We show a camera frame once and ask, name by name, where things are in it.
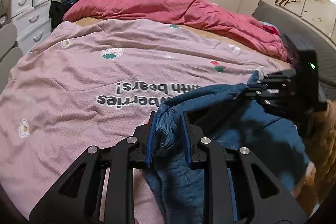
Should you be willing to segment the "blue denim pants lace hem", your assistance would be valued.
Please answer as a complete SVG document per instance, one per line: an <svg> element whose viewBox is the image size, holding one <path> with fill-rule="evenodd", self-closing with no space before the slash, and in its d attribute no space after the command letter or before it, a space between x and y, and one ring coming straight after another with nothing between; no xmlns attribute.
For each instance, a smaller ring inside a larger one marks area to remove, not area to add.
<svg viewBox="0 0 336 224"><path fill-rule="evenodd" d="M171 98L154 114L146 180L166 223L305 223L292 196L309 159L311 110L294 69Z"/></svg>

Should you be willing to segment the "grey padded headboard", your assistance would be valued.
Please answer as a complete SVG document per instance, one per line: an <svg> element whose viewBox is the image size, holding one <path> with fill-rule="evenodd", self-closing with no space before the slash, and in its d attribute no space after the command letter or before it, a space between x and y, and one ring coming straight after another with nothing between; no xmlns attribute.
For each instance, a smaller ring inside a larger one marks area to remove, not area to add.
<svg viewBox="0 0 336 224"><path fill-rule="evenodd" d="M252 16L259 21L273 24L282 34L300 36L316 51L319 76L335 82L335 49L315 30L287 12L268 5L264 1L258 2Z"/></svg>

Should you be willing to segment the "brown plush teddy bear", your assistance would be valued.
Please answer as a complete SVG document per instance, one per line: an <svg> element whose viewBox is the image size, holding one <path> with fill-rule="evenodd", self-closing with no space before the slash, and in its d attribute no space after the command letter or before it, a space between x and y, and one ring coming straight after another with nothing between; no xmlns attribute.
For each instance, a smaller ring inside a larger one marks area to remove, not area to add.
<svg viewBox="0 0 336 224"><path fill-rule="evenodd" d="M313 113L310 121L312 136L305 138L303 143L314 167L306 175L296 198L308 216L335 186L335 101L328 100L327 109Z"/></svg>

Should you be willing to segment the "pink strawberry bear bedsheet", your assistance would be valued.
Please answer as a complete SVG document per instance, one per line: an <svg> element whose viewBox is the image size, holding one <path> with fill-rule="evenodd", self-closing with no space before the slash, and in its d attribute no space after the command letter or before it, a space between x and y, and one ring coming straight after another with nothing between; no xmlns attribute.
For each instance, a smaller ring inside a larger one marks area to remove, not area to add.
<svg viewBox="0 0 336 224"><path fill-rule="evenodd" d="M1 186L27 218L90 145L131 135L164 100L288 64L218 35L150 20L60 24L1 93Z"/></svg>

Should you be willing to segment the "red pink quilt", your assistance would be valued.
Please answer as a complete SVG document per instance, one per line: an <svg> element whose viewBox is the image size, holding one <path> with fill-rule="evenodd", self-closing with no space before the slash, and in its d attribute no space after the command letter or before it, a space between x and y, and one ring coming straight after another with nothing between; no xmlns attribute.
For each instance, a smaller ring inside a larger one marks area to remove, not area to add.
<svg viewBox="0 0 336 224"><path fill-rule="evenodd" d="M89 17L185 25L228 37L282 61L289 57L282 39L264 30L257 19L229 12L205 0L80 0L65 13L63 20L76 22Z"/></svg>

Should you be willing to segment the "grey padded bed footboard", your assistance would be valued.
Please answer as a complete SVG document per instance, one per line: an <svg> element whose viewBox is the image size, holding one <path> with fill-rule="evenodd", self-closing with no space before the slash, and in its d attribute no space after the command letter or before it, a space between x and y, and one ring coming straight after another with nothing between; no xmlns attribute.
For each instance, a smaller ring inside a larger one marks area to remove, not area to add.
<svg viewBox="0 0 336 224"><path fill-rule="evenodd" d="M17 28L9 23L1 27L1 63L0 63L0 91L6 87L10 70L23 56L22 50L17 46Z"/></svg>

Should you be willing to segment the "white drawer cabinet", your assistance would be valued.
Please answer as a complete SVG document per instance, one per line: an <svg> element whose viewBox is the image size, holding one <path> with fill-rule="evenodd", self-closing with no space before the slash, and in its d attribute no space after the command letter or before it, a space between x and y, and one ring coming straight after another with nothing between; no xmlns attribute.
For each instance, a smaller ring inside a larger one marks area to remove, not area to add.
<svg viewBox="0 0 336 224"><path fill-rule="evenodd" d="M17 29L17 45L30 52L51 33L51 0L8 0L9 18Z"/></svg>

